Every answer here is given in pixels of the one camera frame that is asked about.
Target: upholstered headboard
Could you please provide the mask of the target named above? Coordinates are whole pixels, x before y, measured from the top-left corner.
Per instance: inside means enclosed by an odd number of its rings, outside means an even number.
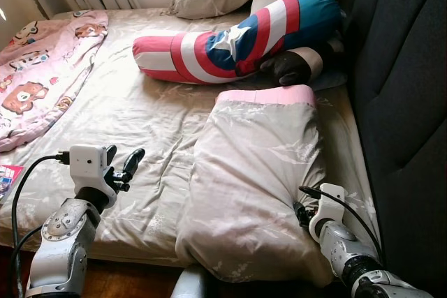
[[[389,270],[446,291],[446,0],[340,0]]]

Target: pink cartoon blanket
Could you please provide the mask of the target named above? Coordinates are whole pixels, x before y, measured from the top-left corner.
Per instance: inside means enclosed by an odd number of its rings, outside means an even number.
[[[41,136],[67,111],[107,27],[100,10],[35,21],[0,52],[0,152]]]

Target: bolster pillow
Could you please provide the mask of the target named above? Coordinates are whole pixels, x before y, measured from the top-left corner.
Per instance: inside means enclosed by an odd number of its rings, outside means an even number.
[[[277,0],[227,31],[161,31],[137,38],[133,56],[142,72],[158,80],[232,82],[278,52],[325,41],[341,17],[336,0]]]

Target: beige bed sheet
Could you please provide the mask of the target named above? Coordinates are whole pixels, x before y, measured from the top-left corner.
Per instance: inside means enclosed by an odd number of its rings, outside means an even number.
[[[221,91],[270,86],[256,78],[195,86],[144,76],[131,52],[132,42],[138,36],[150,34],[152,29],[222,30],[248,15],[241,11],[191,21],[161,15],[163,11],[109,10],[108,37],[73,105],[43,137],[0,154],[0,163],[29,166],[37,158],[69,149],[73,144],[116,144],[118,153],[113,165],[119,169],[129,153],[145,148],[146,156],[130,191],[120,193],[115,206],[103,212],[90,253],[92,258],[185,266],[174,249],[177,215],[189,192],[193,146],[214,100]],[[347,189],[348,201],[376,230],[365,164],[346,90],[329,89],[318,96],[330,160],[328,181]],[[20,234],[39,226],[66,198],[73,196],[68,166],[41,163],[30,176],[17,206]],[[12,199],[11,195],[0,209],[0,244],[9,246]],[[351,226],[362,235],[358,225]],[[35,250],[38,244],[39,237],[34,237],[25,249]]]

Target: gray robot arm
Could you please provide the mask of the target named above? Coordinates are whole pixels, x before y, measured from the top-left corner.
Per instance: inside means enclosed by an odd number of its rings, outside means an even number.
[[[123,171],[115,172],[110,163],[116,150],[116,146],[82,144],[70,148],[64,163],[70,164],[76,196],[44,222],[25,297],[80,297],[100,215],[113,206],[118,192],[129,189],[128,182],[145,155],[144,149],[135,150]]]
[[[341,186],[324,183],[321,190],[340,200],[344,197]],[[352,298],[432,298],[386,271],[377,254],[343,225],[343,212],[341,205],[322,195],[309,232],[320,244],[334,275],[351,290]]]

